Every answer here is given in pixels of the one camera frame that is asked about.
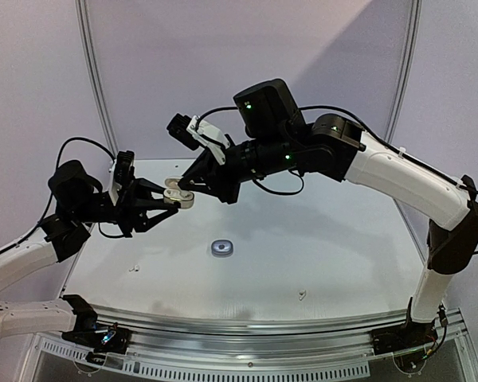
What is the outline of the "white earbud charging case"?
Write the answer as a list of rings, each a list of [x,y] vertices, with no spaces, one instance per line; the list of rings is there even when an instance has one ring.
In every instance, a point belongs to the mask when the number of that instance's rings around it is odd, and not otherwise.
[[[164,181],[165,190],[163,200],[171,205],[178,205],[181,209],[190,209],[194,205],[194,193],[179,187],[180,177],[169,177]]]

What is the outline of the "blue-grey earbud charging case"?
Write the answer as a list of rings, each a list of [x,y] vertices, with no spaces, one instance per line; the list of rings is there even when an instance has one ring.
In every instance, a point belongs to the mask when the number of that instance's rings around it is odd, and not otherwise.
[[[233,242],[230,240],[215,240],[210,245],[211,255],[218,258],[229,257],[234,252]]]

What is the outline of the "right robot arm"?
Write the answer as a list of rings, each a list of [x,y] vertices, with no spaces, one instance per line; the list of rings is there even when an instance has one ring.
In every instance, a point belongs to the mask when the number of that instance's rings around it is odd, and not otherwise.
[[[324,107],[308,123],[281,79],[238,92],[247,140],[236,144],[204,115],[175,116],[169,134],[199,156],[180,188],[233,204],[243,182],[296,171],[366,186],[400,201],[429,219],[427,264],[396,340],[412,347],[427,332],[452,277],[469,264],[478,245],[478,190],[470,177],[454,179],[391,146],[358,117]]]

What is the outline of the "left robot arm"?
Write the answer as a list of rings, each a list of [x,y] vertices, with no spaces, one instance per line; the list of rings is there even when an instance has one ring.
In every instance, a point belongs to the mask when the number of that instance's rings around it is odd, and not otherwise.
[[[163,186],[134,175],[131,158],[116,159],[109,189],[87,174],[77,160],[60,165],[48,185],[56,201],[53,215],[17,243],[0,249],[0,292],[44,267],[77,254],[90,238],[90,224],[119,227],[123,236],[147,232],[176,214],[185,197],[178,179]],[[85,345],[108,342],[113,329],[102,329],[95,310],[79,295],[47,302],[0,302],[0,339],[17,334],[58,331]]]

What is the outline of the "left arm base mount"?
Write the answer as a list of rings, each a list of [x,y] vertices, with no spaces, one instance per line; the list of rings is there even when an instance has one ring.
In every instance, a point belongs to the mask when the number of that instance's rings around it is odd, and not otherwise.
[[[94,353],[125,354],[132,332],[117,322],[102,325],[95,318],[77,319],[75,327],[63,332],[61,338],[73,344],[93,349]]]

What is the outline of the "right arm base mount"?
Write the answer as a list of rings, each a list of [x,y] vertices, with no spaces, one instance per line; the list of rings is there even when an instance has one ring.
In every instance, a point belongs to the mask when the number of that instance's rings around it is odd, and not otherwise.
[[[400,325],[392,325],[370,331],[370,343],[374,354],[396,353],[433,343],[437,339],[435,321],[417,323],[408,319]]]

